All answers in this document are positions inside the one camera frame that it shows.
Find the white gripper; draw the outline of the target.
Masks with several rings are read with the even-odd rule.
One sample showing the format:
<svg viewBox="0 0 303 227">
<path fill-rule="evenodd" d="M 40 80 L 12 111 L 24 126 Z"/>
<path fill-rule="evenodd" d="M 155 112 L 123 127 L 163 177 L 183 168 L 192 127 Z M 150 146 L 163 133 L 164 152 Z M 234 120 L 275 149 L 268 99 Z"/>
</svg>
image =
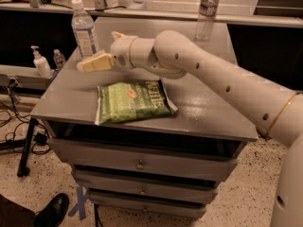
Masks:
<svg viewBox="0 0 303 227">
<path fill-rule="evenodd" d="M 114 64 L 121 68 L 133 69 L 131 62 L 131 46 L 136 36 L 129 36 L 123 33 L 112 31 L 115 39 L 110 47 L 110 52 L 99 51 L 93 56 L 77 63 L 77 69 L 82 73 L 103 71 L 111 69 Z"/>
</svg>

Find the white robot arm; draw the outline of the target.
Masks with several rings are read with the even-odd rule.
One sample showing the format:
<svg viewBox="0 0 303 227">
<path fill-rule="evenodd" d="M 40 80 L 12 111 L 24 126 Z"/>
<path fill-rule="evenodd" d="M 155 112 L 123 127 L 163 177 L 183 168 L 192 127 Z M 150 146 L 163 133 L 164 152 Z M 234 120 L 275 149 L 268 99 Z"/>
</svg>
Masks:
<svg viewBox="0 0 303 227">
<path fill-rule="evenodd" d="M 221 96 L 266 136 L 288 148 L 276 189 L 271 227 L 303 227 L 303 95 L 214 56 L 183 34 L 166 30 L 153 39 L 112 33 L 108 54 L 79 62 L 81 72 L 144 68 L 178 79 L 190 73 Z"/>
</svg>

